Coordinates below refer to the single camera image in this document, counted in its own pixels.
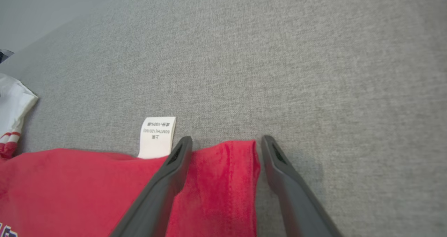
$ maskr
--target red fabric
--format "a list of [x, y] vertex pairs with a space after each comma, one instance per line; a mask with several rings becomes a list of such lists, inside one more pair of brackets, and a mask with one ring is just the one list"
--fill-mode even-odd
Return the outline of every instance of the red fabric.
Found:
[[[0, 230], [108, 236], [165, 159], [54, 149], [0, 162]], [[255, 237], [259, 171], [255, 141], [195, 151], [166, 236]]]
[[17, 140], [20, 137], [18, 132], [6, 132], [0, 137], [0, 158], [10, 159], [17, 148]]

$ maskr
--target gray fabric surface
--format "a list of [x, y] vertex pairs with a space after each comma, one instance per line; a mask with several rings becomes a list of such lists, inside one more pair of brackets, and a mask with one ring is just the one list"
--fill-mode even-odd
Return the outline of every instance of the gray fabric surface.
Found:
[[[21, 151], [274, 136], [347, 237], [447, 234], [447, 0], [111, 0], [0, 65]], [[262, 171], [258, 235], [284, 236]]]

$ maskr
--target white care label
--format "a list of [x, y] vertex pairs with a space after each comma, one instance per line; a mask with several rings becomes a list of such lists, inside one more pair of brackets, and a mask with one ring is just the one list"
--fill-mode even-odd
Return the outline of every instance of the white care label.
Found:
[[141, 126], [139, 158], [168, 156], [172, 149], [175, 117], [146, 118]]

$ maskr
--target printed graphic on shirt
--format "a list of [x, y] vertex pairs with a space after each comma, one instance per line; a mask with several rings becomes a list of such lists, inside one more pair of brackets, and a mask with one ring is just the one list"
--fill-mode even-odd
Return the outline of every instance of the printed graphic on shirt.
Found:
[[1, 232], [1, 237], [18, 237], [19, 235], [11, 230], [11, 227], [6, 225], [3, 231]]

